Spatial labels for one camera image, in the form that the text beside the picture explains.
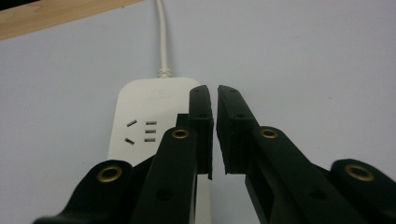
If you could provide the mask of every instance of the black plastic part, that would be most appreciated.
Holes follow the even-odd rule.
[[[330,180],[371,223],[396,223],[396,183],[361,161],[336,161]]]
[[[38,2],[38,0],[2,0],[0,1],[0,11],[9,9],[12,7],[19,7],[25,4]]]
[[[176,126],[189,126],[189,114],[177,114]]]
[[[188,127],[176,127],[163,135],[130,224],[191,223],[195,211],[196,145],[197,134]]]
[[[217,132],[226,174],[245,174],[250,153],[245,139],[259,126],[236,89],[219,86]]]
[[[367,223],[280,130],[259,127],[252,136],[246,144],[275,195],[270,223]]]
[[[255,162],[249,165],[245,184],[260,223],[268,223],[271,219],[275,195]]]
[[[120,177],[103,183],[98,179],[101,170],[118,166]],[[110,224],[125,223],[124,214],[133,209],[132,166],[125,161],[104,161],[94,166],[76,187],[66,208],[56,217],[42,217],[35,224]]]
[[[212,178],[213,113],[207,86],[190,91],[189,127],[198,133],[198,174]]]

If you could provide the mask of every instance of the electrical outlet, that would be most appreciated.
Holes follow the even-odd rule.
[[[177,114],[189,112],[191,78],[140,79],[120,91],[108,158],[137,165],[153,156],[166,130],[176,126]]]

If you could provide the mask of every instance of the power strip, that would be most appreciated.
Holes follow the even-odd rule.
[[[186,77],[140,79],[120,91],[108,151],[109,160],[132,166],[155,155],[177,114],[189,113],[190,90],[200,84]],[[198,175],[195,223],[210,224],[210,183]]]

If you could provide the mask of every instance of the screw hole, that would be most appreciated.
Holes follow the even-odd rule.
[[[277,133],[271,129],[264,129],[262,130],[262,136],[265,138],[276,138]]]
[[[188,136],[190,136],[190,132],[184,129],[178,129],[172,132],[172,136],[179,139],[187,138]]]
[[[349,164],[346,166],[345,168],[346,172],[356,178],[359,179],[361,181],[373,181],[374,180],[374,175],[373,173],[371,173],[370,171],[368,171],[366,168],[359,166],[359,165],[355,165],[355,164]]]
[[[102,183],[110,183],[120,178],[121,174],[122,169],[118,165],[109,165],[103,168],[96,178]]]

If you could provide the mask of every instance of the outlet socket slot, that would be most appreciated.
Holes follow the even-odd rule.
[[[156,133],[157,130],[155,129],[151,129],[151,130],[145,130],[145,133]]]
[[[146,125],[157,125],[157,121],[146,121]]]
[[[145,142],[155,142],[155,138],[145,138]]]
[[[134,125],[134,124],[136,124],[136,123],[137,123],[137,120],[134,119],[134,120],[132,120],[131,122],[127,123],[126,126],[127,126],[127,127],[131,127],[132,125]]]
[[[131,144],[132,146],[134,145],[134,141],[132,141],[132,140],[129,139],[129,138],[125,138],[124,141],[127,142],[127,143],[129,143],[129,144]]]

